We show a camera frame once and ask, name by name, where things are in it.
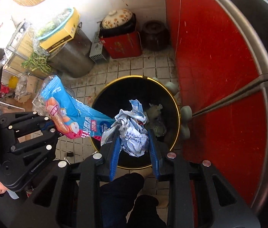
black trash can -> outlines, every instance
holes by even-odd
[[[137,99],[142,104],[143,110],[161,104],[162,118],[167,128],[167,133],[158,140],[165,142],[170,150],[173,148],[180,131],[180,114],[173,95],[159,82],[143,76],[125,76],[109,83],[96,97],[92,108],[114,118],[120,109],[130,111],[130,99]],[[92,138],[92,143],[97,151],[100,150],[100,141]],[[141,157],[132,157],[121,151],[118,167],[127,170],[137,170],[151,167],[149,153]]]

yellow cardboard box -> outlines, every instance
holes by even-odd
[[[74,8],[74,13],[71,18],[69,18],[69,20],[66,22],[65,26],[59,31],[57,31],[55,34],[50,36],[48,39],[40,42],[40,46],[48,52],[52,52],[56,48],[72,40],[75,36],[79,19],[80,14]]]

blue gripper pad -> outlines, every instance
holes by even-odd
[[[156,141],[155,137],[153,136],[153,133],[150,133],[149,131],[149,153],[150,153],[150,158],[151,158],[151,163],[152,163],[152,169],[153,169],[153,174],[156,177],[156,179],[159,178],[159,158],[156,153]]]
[[[110,181],[113,181],[114,176],[116,174],[117,165],[118,165],[118,159],[119,159],[119,153],[120,153],[120,147],[121,147],[121,139],[118,136],[116,138],[116,142],[115,142],[115,145],[114,145],[114,151],[113,151],[112,158],[111,158],[111,163],[110,163]]]

blue snack package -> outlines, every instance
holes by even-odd
[[[70,139],[90,136],[101,140],[102,133],[115,122],[115,119],[70,96],[58,76],[47,84],[40,95],[57,129]]]

green beans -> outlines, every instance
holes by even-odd
[[[48,65],[47,58],[39,56],[34,52],[28,60],[22,63],[22,66],[30,71],[40,69],[45,74],[49,74],[51,72],[51,66]]]

